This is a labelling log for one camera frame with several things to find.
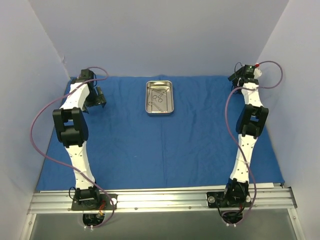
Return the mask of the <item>stainless steel instrument tray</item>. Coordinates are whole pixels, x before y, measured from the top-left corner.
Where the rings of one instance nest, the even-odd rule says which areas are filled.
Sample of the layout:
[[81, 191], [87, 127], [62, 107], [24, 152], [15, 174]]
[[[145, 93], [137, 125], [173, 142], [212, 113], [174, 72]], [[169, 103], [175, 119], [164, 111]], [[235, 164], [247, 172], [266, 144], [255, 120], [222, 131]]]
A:
[[145, 86], [145, 111], [148, 115], [174, 112], [173, 84], [169, 80], [151, 80]]

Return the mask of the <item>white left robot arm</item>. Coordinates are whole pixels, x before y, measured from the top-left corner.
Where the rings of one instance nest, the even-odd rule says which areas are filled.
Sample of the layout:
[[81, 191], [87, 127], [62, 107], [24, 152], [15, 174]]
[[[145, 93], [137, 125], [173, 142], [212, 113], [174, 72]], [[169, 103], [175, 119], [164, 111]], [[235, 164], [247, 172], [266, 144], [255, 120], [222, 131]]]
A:
[[83, 113], [87, 108], [102, 106], [107, 103], [99, 86], [93, 79], [96, 74], [89, 70], [81, 70], [80, 76], [70, 82], [69, 95], [59, 109], [52, 113], [58, 141], [63, 144], [74, 167], [75, 187], [73, 200], [95, 210], [100, 206], [101, 196], [95, 186], [96, 180], [90, 169], [87, 155], [89, 129]]

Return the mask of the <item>blue surgical drape cloth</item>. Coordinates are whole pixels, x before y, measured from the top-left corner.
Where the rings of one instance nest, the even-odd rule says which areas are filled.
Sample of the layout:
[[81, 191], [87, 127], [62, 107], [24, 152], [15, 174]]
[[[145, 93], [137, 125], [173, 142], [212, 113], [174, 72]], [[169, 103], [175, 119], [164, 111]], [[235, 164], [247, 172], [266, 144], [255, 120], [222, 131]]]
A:
[[236, 122], [244, 107], [225, 76], [174, 77], [174, 111], [149, 115], [146, 77], [99, 82], [105, 107], [85, 114], [87, 155], [106, 190], [225, 185], [233, 171]]

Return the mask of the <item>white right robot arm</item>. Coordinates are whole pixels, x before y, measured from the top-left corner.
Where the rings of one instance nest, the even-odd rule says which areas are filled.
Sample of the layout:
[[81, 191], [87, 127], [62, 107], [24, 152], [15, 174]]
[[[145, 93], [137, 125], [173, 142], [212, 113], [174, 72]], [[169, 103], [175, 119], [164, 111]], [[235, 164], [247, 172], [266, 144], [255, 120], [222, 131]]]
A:
[[254, 146], [263, 132], [269, 109], [264, 107], [259, 95], [258, 77], [262, 75], [257, 65], [245, 64], [228, 80], [235, 91], [244, 98], [244, 107], [236, 123], [238, 149], [234, 168], [229, 177], [226, 190], [222, 193], [223, 203], [234, 206], [249, 198], [249, 174]]

